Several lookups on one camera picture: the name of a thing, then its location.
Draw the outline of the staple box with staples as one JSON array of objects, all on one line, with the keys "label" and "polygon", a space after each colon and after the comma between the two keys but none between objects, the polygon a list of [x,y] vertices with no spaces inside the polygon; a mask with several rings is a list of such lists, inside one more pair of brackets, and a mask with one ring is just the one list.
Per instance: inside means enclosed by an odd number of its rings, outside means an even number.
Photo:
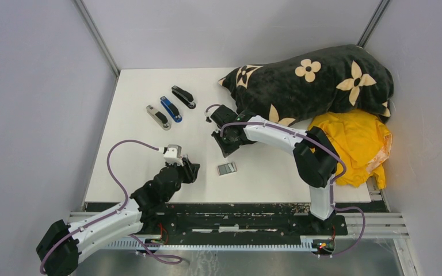
[{"label": "staple box with staples", "polygon": [[218,175],[227,175],[237,172],[237,166],[234,162],[229,162],[217,166]]}]

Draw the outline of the beige stapler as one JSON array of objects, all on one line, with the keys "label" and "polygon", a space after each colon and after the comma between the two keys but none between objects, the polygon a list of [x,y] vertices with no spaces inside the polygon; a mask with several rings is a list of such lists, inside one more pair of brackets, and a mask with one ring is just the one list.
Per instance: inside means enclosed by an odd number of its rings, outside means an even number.
[{"label": "beige stapler", "polygon": [[153,118],[153,120],[165,131],[170,130],[171,125],[167,117],[152,105],[146,106],[147,113]]}]

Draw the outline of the black stapler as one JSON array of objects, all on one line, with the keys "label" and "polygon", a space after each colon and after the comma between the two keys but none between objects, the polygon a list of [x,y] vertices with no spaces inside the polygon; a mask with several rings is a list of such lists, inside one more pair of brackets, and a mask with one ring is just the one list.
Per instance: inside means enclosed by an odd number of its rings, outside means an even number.
[{"label": "black stapler", "polygon": [[172,86],[172,94],[175,95],[189,109],[196,108],[196,103],[193,95],[186,90],[178,86]]}]

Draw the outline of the blue stapler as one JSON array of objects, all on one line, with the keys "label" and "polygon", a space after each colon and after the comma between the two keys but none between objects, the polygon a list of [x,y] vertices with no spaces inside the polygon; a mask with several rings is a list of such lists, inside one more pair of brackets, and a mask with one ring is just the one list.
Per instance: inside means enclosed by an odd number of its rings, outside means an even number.
[{"label": "blue stapler", "polygon": [[170,117],[173,119],[174,122],[181,122],[182,121],[182,115],[180,115],[180,112],[176,105],[170,102],[168,98],[165,96],[162,96],[160,98],[161,105],[164,107],[164,109],[167,111],[167,113],[170,115]]}]

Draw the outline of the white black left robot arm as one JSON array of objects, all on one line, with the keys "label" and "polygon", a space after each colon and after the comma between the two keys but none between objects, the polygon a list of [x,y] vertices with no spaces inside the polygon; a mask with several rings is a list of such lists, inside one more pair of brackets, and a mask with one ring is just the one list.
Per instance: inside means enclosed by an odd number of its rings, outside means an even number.
[{"label": "white black left robot arm", "polygon": [[36,247],[42,275],[69,275],[92,253],[109,243],[139,231],[153,233],[157,212],[182,184],[193,183],[201,165],[188,158],[183,164],[167,164],[152,180],[128,199],[91,217],[71,224],[58,220],[50,225]]}]

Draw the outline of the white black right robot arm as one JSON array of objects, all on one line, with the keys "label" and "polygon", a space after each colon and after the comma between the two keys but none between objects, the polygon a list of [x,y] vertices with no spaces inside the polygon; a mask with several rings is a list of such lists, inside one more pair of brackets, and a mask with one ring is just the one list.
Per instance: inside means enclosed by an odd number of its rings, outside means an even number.
[{"label": "white black right robot arm", "polygon": [[330,186],[336,180],[337,166],[344,163],[323,130],[317,127],[293,129],[252,112],[237,114],[220,104],[207,107],[204,115],[207,122],[214,122],[218,127],[212,137],[224,158],[241,146],[254,143],[263,143],[291,154],[300,178],[309,186],[310,229],[317,235],[323,235],[332,228],[331,217],[336,210]]}]

